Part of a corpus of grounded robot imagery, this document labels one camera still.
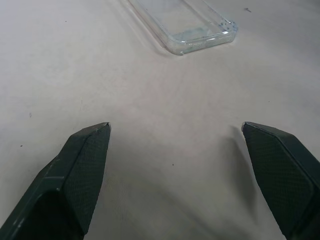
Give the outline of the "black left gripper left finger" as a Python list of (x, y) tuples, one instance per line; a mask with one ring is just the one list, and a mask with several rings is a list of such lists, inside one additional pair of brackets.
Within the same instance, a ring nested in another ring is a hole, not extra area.
[(72, 134), (0, 227), (0, 240), (83, 240), (102, 187), (110, 134), (108, 122)]

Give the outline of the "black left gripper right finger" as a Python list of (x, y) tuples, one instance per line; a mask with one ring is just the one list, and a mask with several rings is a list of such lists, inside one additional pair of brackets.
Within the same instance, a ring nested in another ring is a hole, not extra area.
[(255, 179), (286, 240), (320, 240), (320, 161), (292, 134), (241, 127)]

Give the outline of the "clear transparent phone case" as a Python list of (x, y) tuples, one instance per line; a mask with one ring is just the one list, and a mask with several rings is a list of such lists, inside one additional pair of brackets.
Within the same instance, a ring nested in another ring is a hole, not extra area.
[(231, 43), (238, 27), (208, 0), (128, 0), (137, 16), (172, 54), (185, 55)]

